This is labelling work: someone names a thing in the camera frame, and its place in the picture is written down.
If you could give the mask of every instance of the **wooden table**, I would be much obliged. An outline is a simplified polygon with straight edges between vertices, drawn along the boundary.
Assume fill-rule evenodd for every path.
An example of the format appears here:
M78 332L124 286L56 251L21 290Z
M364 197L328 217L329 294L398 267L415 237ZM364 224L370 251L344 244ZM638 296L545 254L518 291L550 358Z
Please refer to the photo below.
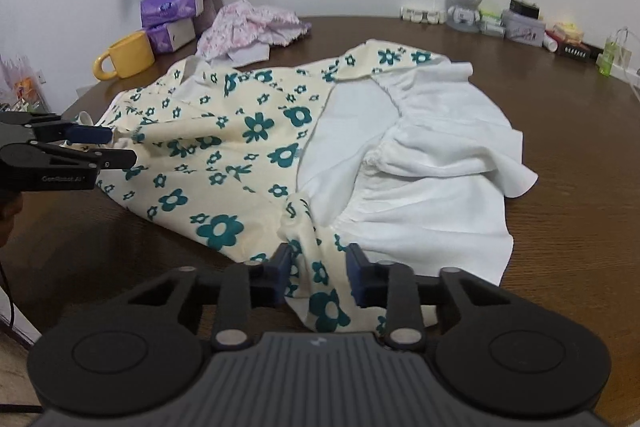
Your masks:
M592 64L444 26L310 20L310 38L272 50L268 65L334 57L370 38L473 63L471 81L523 131L525 163L540 175L527 194L507 201L515 246L503 286L599 334L612 373L597 412L615 426L640 418L640 104L630 88L599 76ZM137 77L99 84L67 114L84 109L99 117L117 92L149 84L193 50ZM228 264L99 190L27 196L1 258L18 305L40 330L167 269ZM255 317L259 330L302 329L289 311Z

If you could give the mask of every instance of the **cream fabric with green flowers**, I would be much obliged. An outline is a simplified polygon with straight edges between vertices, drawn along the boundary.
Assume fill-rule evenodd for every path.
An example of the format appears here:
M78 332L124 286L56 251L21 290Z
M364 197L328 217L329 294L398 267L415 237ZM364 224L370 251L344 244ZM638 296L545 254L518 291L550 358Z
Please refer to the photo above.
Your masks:
M138 155L97 185L118 204L221 251L234 261L267 259L282 241L294 249L292 308L318 331L378 330L383 310L359 309L344 247L314 227L296 194L300 155L335 80L447 60L391 42L368 41L339 58L250 73L197 57L152 85L122 93L98 124L114 148Z

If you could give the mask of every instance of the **pink floral cloth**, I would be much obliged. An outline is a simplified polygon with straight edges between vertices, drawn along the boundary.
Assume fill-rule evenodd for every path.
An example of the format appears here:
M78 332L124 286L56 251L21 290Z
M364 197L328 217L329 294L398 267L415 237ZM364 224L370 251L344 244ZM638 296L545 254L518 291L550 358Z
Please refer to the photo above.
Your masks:
M311 24L302 22L292 11L272 6L254 7L247 0L239 0L218 12L211 28L198 41L196 55L210 61L256 42L287 46L305 35L309 28Z

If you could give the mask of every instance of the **astronaut figurine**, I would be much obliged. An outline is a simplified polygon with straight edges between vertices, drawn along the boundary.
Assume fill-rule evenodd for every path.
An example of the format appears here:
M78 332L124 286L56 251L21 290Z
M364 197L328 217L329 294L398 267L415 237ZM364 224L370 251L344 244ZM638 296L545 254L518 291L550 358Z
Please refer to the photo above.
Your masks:
M478 5L482 0L450 0L452 6L447 10L447 24L462 32L479 31L480 12Z

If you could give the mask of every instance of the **ribbed gray panel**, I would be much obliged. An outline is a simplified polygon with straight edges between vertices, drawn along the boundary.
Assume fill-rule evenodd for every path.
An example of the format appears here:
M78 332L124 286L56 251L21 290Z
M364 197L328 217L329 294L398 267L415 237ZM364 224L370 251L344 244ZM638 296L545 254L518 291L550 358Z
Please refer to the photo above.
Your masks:
M369 333L265 333L222 353L183 396L139 416L93 420L50 411L34 427L603 427L589 413L507 420L449 396L420 356Z

